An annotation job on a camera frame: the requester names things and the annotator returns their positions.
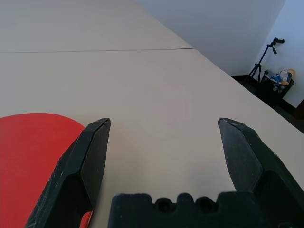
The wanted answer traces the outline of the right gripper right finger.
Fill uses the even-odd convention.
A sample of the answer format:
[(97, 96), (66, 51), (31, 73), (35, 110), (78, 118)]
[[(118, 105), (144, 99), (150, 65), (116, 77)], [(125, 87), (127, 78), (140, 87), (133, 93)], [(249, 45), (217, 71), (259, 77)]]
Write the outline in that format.
[(304, 226), (304, 192), (280, 158), (243, 123), (219, 118), (228, 172), (236, 191), (250, 192), (271, 227)]

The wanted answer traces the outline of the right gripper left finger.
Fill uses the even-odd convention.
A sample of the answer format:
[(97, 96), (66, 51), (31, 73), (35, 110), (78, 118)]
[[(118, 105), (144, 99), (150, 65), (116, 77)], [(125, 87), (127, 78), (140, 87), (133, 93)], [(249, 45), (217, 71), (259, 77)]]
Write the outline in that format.
[(98, 201), (111, 121), (90, 123), (59, 158), (25, 226), (78, 228)]

